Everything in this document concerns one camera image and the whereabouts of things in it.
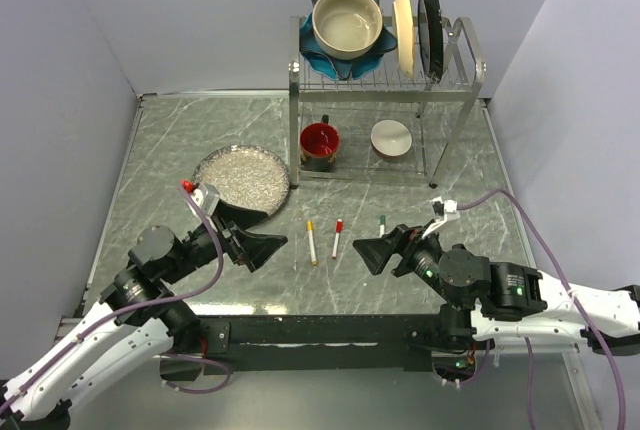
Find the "white pen red tip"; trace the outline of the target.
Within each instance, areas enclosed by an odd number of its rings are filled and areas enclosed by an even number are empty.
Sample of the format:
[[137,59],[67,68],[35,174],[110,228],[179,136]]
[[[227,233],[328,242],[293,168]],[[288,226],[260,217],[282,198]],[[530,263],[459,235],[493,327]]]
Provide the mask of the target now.
[[332,246],[332,254],[331,257],[332,259],[337,259],[337,255],[338,255],[338,249],[339,249],[339,241],[340,241],[340,233],[336,232],[334,235],[334,241],[333,241],[333,246]]

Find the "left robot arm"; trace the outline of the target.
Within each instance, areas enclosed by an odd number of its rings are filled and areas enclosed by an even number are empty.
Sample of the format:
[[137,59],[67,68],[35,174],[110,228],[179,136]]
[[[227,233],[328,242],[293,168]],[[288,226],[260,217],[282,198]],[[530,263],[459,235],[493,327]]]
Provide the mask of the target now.
[[66,429],[73,412],[157,356],[183,358],[201,337],[199,317],[170,285],[224,259],[250,271],[281,247],[284,235],[250,232],[263,212],[224,205],[212,215],[191,202],[200,225],[179,239],[167,226],[138,237],[127,267],[80,322],[40,360],[1,387],[4,429]]

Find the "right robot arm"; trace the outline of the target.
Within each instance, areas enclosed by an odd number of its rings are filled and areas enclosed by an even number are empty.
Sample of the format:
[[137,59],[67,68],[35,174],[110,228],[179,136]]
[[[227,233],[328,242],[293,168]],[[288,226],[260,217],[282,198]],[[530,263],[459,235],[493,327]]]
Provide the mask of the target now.
[[564,286],[545,272],[493,262],[462,244],[445,251],[438,234],[423,227],[399,225],[382,237],[358,239],[353,247],[373,275],[400,256],[393,275],[414,274],[443,299],[437,334],[449,348],[469,339],[528,337],[584,342],[600,355],[639,352],[636,285],[616,290]]

